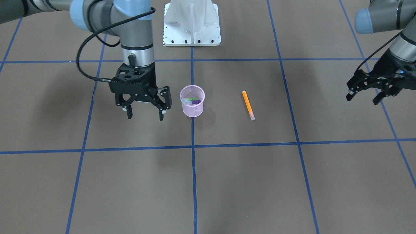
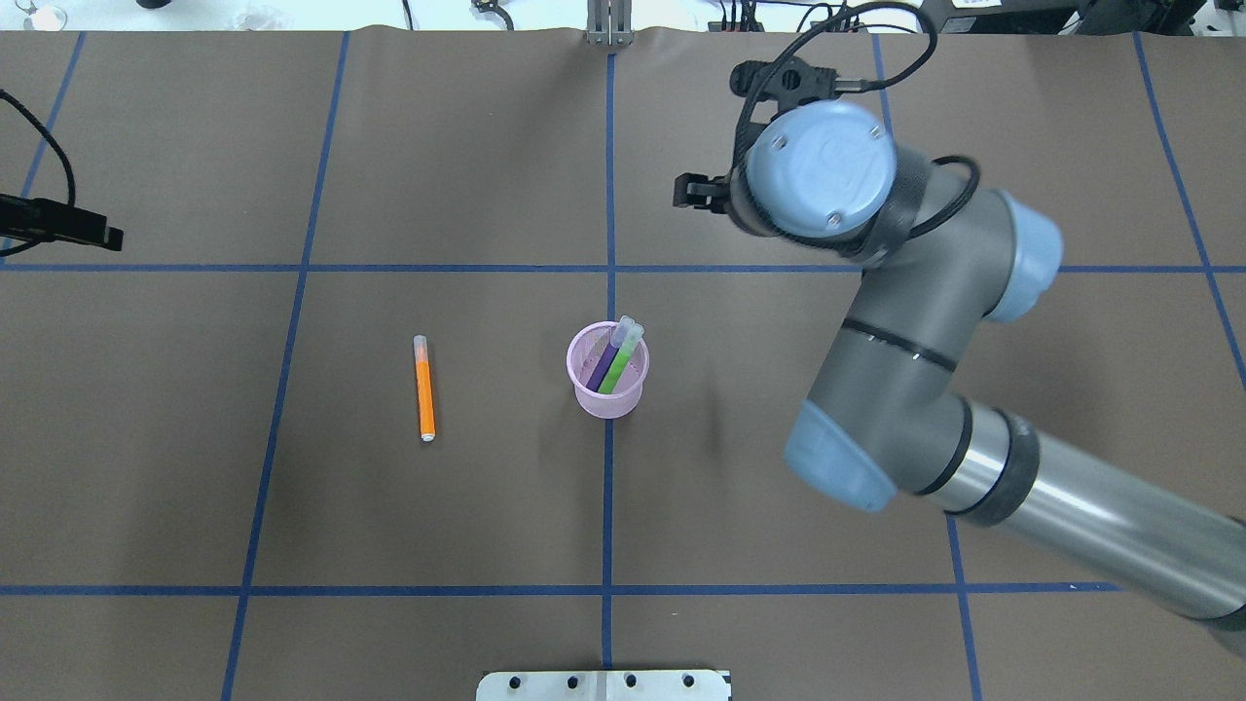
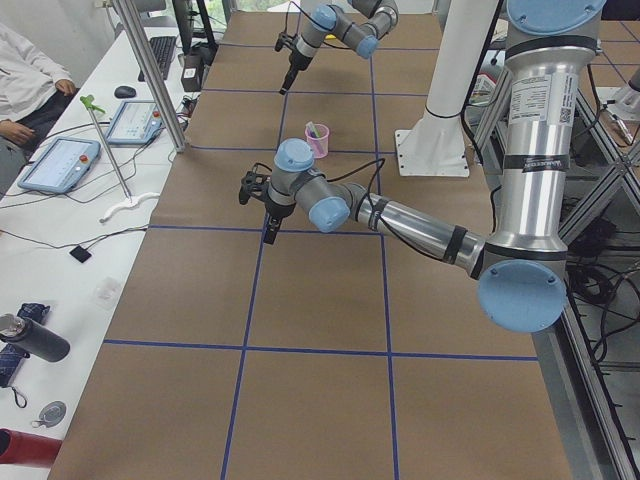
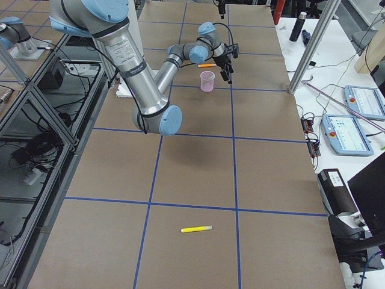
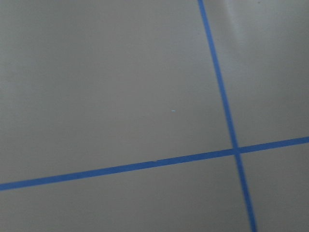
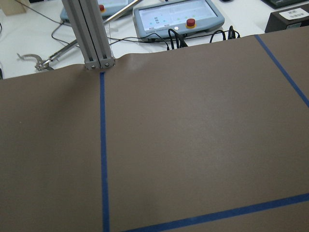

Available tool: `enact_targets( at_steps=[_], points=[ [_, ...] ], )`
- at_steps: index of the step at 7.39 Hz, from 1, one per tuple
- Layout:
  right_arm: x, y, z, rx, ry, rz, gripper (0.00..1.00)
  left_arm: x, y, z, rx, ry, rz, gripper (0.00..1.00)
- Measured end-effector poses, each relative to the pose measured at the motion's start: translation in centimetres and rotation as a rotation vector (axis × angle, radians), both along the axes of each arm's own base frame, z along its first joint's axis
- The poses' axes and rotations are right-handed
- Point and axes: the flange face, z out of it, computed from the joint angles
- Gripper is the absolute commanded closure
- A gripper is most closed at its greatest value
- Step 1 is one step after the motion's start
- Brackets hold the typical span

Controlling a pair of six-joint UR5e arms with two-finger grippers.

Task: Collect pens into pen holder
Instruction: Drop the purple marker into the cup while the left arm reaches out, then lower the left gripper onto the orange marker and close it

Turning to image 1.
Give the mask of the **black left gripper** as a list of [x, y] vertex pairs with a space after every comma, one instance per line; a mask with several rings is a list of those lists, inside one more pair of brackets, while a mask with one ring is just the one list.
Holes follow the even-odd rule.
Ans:
[[373, 104], [378, 105], [386, 97], [397, 96], [402, 89], [416, 90], [415, 61], [404, 61], [388, 49], [376, 62], [371, 73], [355, 71], [347, 86], [349, 90], [346, 95], [347, 101], [351, 101], [363, 90], [380, 89], [381, 92], [372, 101]]

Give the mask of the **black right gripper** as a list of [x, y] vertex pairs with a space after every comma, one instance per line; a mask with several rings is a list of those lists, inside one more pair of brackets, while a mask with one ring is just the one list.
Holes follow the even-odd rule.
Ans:
[[128, 119], [133, 116], [131, 104], [134, 101], [150, 102], [154, 105], [159, 111], [159, 121], [163, 121], [164, 114], [171, 109], [170, 87], [157, 87], [154, 62], [143, 68], [122, 64], [109, 87], [115, 94], [116, 105], [125, 109]]

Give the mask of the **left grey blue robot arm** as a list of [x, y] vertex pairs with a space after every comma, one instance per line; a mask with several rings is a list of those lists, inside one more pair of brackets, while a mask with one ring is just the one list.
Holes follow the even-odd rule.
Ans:
[[355, 30], [370, 34], [399, 30], [386, 44], [383, 53], [370, 72], [357, 68], [347, 82], [350, 101], [362, 90], [377, 88], [379, 94], [373, 104], [383, 98], [397, 96], [403, 89], [416, 88], [416, 3], [414, 0], [371, 0], [367, 8], [360, 9], [355, 17]]

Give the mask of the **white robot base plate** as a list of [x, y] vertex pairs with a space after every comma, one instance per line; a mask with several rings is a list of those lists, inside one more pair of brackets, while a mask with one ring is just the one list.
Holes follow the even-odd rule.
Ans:
[[219, 46], [218, 5], [211, 0], [172, 0], [164, 6], [164, 46]]

